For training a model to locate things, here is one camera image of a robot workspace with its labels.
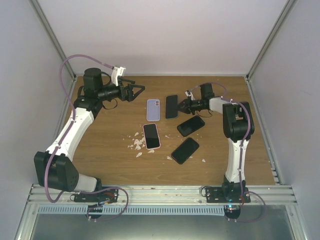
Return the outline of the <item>lavender phone case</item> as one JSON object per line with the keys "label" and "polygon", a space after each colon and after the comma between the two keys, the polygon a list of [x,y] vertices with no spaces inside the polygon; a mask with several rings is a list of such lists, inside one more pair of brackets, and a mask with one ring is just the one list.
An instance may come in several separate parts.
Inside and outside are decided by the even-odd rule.
{"label": "lavender phone case", "polygon": [[146,120],[158,122],[161,119],[161,104],[159,99],[148,99],[146,102]]}

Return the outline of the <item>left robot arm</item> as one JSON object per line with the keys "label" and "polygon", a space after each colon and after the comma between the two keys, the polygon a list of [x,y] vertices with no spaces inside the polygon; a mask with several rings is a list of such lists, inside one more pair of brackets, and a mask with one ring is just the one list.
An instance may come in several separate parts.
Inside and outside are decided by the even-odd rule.
{"label": "left robot arm", "polygon": [[73,156],[84,133],[94,122],[103,102],[121,100],[132,102],[145,90],[143,85],[123,77],[125,68],[114,67],[109,79],[103,83],[105,72],[88,68],[83,75],[83,95],[72,103],[71,115],[56,140],[46,151],[38,151],[34,165],[38,183],[42,187],[65,192],[85,192],[92,202],[103,197],[103,189],[95,177],[80,174],[73,165]]}

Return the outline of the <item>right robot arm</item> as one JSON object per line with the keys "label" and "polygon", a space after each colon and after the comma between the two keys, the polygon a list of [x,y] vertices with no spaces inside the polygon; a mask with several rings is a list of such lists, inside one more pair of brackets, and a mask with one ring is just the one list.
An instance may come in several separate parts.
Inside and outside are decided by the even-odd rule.
{"label": "right robot arm", "polygon": [[228,203],[244,195],[246,187],[246,150],[255,131],[250,105],[247,101],[227,99],[225,92],[216,96],[213,82],[199,85],[201,99],[195,99],[193,90],[185,92],[186,99],[177,104],[177,110],[185,114],[210,110],[222,114],[223,133],[228,141],[228,163],[221,186],[221,196]]}

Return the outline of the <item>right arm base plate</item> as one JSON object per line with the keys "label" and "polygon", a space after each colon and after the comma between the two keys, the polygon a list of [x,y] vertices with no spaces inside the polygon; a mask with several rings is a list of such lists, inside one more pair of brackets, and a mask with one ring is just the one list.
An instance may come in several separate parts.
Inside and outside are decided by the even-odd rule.
{"label": "right arm base plate", "polygon": [[206,199],[207,203],[224,204],[223,211],[227,220],[238,221],[241,215],[241,209],[246,203],[251,202],[250,194],[245,193],[247,188],[236,184],[235,186],[202,186],[199,193]]}

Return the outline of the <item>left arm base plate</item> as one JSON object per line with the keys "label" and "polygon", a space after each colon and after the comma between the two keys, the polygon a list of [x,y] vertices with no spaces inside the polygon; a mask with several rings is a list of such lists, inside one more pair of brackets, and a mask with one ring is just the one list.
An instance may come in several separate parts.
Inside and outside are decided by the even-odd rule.
{"label": "left arm base plate", "polygon": [[88,203],[88,213],[85,215],[95,221],[101,219],[104,205],[118,201],[118,194],[119,189],[111,187],[95,194],[74,193],[69,199],[75,203]]}

